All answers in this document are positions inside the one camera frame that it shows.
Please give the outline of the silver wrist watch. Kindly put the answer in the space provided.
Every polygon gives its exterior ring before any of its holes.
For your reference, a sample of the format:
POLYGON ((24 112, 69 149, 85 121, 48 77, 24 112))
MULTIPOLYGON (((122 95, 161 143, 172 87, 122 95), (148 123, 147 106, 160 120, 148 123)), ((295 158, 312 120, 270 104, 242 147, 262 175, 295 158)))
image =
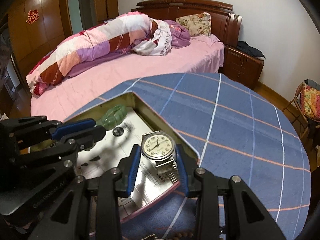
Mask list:
POLYGON ((167 177, 173 184, 178 182, 176 143, 164 131, 142 135, 142 155, 151 163, 157 175, 167 177))

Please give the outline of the brown wooden bead mala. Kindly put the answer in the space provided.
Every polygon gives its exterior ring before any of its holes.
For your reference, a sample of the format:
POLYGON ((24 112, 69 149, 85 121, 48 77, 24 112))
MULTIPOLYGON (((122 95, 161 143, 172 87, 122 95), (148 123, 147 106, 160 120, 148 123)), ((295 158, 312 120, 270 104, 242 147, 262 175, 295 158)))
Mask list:
POLYGON ((142 238, 142 240, 152 240, 152 239, 172 239, 172 240, 191 240, 193 239, 193 232, 191 231, 182 231, 182 232, 177 232, 174 235, 171 235, 170 237, 168 236, 163 236, 163 237, 158 237, 156 234, 151 234, 147 235, 142 238))

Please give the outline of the pink metal tin box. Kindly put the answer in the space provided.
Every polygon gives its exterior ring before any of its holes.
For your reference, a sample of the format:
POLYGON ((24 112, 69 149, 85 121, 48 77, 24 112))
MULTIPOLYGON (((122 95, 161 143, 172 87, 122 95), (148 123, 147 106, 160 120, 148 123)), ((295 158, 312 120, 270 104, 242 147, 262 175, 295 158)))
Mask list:
MULTIPOLYGON (((133 145, 140 145, 143 135, 163 131, 172 137, 174 142, 183 146, 187 155, 200 161, 200 155, 189 142, 180 136, 158 113, 156 113, 135 92, 126 92, 107 101, 95 104, 83 110, 68 122, 92 118, 99 121, 103 115, 116 105, 126 107, 127 115, 119 125, 123 131, 107 131, 104 138, 90 150, 78 154, 76 171, 86 179, 101 176, 109 169, 118 166, 122 158, 128 157, 133 145)), ((129 198, 119 199, 121 222, 126 222, 151 208, 157 202, 175 191, 179 186, 178 174, 172 170, 169 174, 158 175, 156 169, 146 157, 141 157, 134 191, 129 198)))

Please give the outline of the pink bed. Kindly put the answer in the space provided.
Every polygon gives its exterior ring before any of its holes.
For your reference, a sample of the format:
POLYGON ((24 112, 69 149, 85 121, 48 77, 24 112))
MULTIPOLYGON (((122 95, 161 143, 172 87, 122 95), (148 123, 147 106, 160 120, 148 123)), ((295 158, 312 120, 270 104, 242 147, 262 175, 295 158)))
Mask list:
POLYGON ((170 73, 217 73, 223 66, 224 51, 224 44, 211 35, 192 37, 188 46, 173 48, 165 56, 127 54, 67 77, 41 96, 33 96, 30 113, 63 121, 127 80, 170 73))

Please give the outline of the blue plaid tablecloth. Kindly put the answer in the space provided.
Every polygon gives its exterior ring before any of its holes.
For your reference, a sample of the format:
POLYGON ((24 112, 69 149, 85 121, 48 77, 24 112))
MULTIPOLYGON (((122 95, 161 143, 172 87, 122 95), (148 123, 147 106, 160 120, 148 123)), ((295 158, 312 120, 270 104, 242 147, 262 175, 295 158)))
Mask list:
POLYGON ((138 94, 189 142, 216 176, 239 175, 287 239, 305 224, 311 193, 308 155, 273 104, 222 74, 135 78, 80 101, 71 118, 126 91, 138 94))

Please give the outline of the rattan chair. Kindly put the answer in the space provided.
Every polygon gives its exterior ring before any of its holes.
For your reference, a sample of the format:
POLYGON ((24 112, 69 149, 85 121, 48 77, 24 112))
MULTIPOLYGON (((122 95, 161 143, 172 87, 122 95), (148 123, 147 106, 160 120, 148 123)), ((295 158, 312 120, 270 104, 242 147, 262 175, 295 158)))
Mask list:
MULTIPOLYGON (((302 83, 306 83, 307 85, 311 86, 312 88, 319 90, 319 84, 313 80, 306 79, 302 83)), ((306 135, 308 133, 308 138, 312 139, 312 147, 317 148, 317 147, 319 147, 319 122, 313 121, 312 119, 307 118, 302 112, 302 108, 301 108, 301 104, 300 104, 302 83, 299 84, 298 88, 296 89, 294 98, 286 105, 286 107, 283 108, 283 111, 285 111, 289 107, 289 105, 294 103, 295 107, 299 111, 299 114, 297 116, 295 116, 292 112, 290 112, 295 117, 295 119, 291 123, 293 124, 295 121, 298 121, 299 117, 301 116, 306 121, 306 126, 303 126, 305 129, 302 132, 300 137, 302 138, 302 137, 304 137, 304 135, 306 135)))

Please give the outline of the wooden wardrobe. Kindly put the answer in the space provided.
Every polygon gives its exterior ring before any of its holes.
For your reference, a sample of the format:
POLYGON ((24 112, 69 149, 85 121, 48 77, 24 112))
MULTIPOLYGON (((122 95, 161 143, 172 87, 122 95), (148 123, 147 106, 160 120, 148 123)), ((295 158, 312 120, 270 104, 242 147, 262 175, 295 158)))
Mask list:
POLYGON ((80 12, 80 23, 88 29, 118 16, 118 0, 13 0, 4 18, 8 21, 14 68, 23 87, 26 75, 48 52, 75 33, 72 14, 80 12), (40 18, 29 25, 29 10, 40 18))

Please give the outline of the red double happiness sticker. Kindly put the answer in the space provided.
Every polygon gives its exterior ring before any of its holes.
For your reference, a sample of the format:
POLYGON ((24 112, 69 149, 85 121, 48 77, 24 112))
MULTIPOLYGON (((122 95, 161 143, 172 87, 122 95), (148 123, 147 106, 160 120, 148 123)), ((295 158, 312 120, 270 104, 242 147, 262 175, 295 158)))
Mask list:
POLYGON ((35 23, 39 18, 40 18, 39 11, 37 9, 31 9, 28 12, 26 22, 29 25, 31 25, 31 24, 35 23))

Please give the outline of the patchwork pink quilt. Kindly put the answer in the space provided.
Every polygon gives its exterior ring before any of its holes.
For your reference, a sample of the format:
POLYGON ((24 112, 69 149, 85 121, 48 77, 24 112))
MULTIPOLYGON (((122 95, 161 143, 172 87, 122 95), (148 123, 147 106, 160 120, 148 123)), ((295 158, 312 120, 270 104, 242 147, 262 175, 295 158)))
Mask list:
POLYGON ((131 47, 139 55, 165 56, 171 50, 169 24, 141 12, 128 12, 72 35, 43 57, 26 76, 30 92, 41 95, 77 65, 131 47))

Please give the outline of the colourful patchwork cushion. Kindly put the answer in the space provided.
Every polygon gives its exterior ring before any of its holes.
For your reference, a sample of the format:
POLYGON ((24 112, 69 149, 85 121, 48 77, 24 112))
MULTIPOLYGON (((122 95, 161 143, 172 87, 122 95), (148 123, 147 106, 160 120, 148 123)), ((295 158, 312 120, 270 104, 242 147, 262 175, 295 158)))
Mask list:
POLYGON ((320 119, 320 92, 306 83, 302 83, 300 104, 303 114, 313 121, 320 119))

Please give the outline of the purple garment on bed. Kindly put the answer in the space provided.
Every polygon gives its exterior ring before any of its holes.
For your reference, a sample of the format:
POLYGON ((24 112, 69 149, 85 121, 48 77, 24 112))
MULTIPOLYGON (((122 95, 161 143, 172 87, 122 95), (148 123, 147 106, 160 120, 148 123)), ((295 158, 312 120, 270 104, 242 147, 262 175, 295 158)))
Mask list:
POLYGON ((190 44, 190 33, 186 27, 172 20, 165 20, 165 22, 170 28, 172 48, 183 48, 190 44))

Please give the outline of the wooden nightstand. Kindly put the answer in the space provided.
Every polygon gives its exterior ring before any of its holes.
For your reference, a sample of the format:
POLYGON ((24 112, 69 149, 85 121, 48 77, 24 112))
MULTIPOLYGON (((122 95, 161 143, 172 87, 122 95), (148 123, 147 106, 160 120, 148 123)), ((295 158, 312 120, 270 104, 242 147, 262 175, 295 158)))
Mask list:
POLYGON ((236 48, 226 46, 222 73, 229 79, 254 90, 261 72, 263 60, 249 56, 236 48))

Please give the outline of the floral pillow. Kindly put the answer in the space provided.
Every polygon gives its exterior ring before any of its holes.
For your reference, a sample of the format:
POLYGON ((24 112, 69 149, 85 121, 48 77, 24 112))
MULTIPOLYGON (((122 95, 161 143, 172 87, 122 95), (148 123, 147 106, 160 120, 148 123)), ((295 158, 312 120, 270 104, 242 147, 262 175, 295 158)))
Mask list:
POLYGON ((187 28, 191 37, 211 35, 211 15, 207 12, 179 17, 176 22, 187 28))

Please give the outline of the dark clothes on nightstand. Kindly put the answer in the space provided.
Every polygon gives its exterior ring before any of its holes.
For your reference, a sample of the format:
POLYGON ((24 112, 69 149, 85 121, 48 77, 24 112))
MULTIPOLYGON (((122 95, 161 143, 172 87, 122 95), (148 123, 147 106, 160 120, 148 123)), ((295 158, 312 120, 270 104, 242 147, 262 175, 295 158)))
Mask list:
POLYGON ((251 57, 255 57, 262 61, 266 60, 266 57, 259 49, 249 46, 246 41, 238 41, 236 48, 251 57))

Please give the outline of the wooden headboard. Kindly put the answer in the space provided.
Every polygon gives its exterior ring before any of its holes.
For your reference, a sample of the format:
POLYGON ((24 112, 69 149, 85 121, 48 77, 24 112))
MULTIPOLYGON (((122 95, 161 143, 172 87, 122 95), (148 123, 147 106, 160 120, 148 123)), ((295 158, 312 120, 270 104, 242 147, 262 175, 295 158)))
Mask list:
POLYGON ((223 44, 236 47, 242 17, 233 12, 233 5, 211 0, 148 0, 138 2, 131 10, 159 20, 176 20, 179 17, 207 12, 211 15, 211 33, 223 44))

